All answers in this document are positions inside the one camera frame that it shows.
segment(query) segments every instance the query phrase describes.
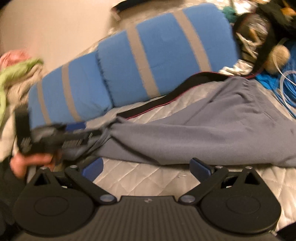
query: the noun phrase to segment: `gray pants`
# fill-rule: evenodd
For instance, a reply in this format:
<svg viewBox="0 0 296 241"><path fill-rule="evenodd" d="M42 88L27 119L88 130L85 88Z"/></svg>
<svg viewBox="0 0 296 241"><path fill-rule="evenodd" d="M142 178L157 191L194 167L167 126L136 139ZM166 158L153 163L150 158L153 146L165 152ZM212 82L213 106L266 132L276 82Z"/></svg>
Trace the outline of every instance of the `gray pants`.
<svg viewBox="0 0 296 241"><path fill-rule="evenodd" d="M92 140L97 156L150 164L272 163L296 166L295 124L256 87L255 80L231 77L183 110L147 124L116 118Z"/></svg>

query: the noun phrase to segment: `wall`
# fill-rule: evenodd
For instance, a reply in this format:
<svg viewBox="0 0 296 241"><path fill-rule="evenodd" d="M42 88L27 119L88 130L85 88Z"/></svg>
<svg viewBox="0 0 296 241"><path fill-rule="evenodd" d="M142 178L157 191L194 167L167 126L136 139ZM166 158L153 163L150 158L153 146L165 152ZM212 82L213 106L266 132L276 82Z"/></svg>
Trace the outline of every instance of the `wall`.
<svg viewBox="0 0 296 241"><path fill-rule="evenodd" d="M0 50L26 48L51 71L107 35L112 2L13 0L0 17Z"/></svg>

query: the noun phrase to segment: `tan ball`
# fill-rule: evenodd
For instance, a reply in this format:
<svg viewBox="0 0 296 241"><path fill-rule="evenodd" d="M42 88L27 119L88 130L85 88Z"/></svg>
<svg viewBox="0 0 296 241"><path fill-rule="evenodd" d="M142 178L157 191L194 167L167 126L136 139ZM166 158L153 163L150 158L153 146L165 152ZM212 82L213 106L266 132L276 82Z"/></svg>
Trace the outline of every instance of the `tan ball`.
<svg viewBox="0 0 296 241"><path fill-rule="evenodd" d="M291 56L290 51L284 45L275 46L269 53L268 58L264 64L265 70L270 74L278 73L278 70L274 64L273 55L275 55L275 61L280 70L288 62Z"/></svg>

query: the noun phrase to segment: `human hand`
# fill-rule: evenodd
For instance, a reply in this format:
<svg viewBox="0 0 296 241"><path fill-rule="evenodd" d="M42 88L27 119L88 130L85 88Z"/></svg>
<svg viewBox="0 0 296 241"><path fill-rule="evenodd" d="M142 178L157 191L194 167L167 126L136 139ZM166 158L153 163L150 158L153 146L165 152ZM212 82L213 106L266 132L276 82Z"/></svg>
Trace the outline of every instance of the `human hand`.
<svg viewBox="0 0 296 241"><path fill-rule="evenodd" d="M14 157L10 160L10 168L14 175L23 179L27 173L27 167L29 166L46 166L51 171L53 171L55 166L56 159L52 154L34 154L30 156L23 156L20 152L18 152Z"/></svg>

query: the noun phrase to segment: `white quilted fabric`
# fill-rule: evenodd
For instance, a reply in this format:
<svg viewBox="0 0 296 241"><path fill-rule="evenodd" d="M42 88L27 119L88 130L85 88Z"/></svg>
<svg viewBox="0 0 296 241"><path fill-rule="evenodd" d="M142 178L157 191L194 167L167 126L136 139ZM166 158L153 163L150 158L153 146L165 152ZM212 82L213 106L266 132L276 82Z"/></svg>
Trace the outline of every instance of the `white quilted fabric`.
<svg viewBox="0 0 296 241"><path fill-rule="evenodd" d="M220 84L221 83L219 82L211 82L192 88L176 101L166 106L155 108L148 113L132 119L131 121L137 123L147 123L170 116L197 100L204 98ZM258 84L258 87L283 114L289 117L285 109L278 104L270 92L264 89L260 84ZM142 104L143 103L137 103L112 109L105 116L87 122L87 127L97 128L103 123L112 120L116 116L116 113L135 108ZM231 168L231 170L239 170L239 168L234 167ZM286 169L272 165L260 165L255 168L281 203L282 214L277 230L295 222L296 169ZM153 166L107 158L104 158L103 172L97 177L94 183L115 195L118 199L122 195L172 195L177 199L182 194L199 184L199 182L189 172L188 165Z"/></svg>

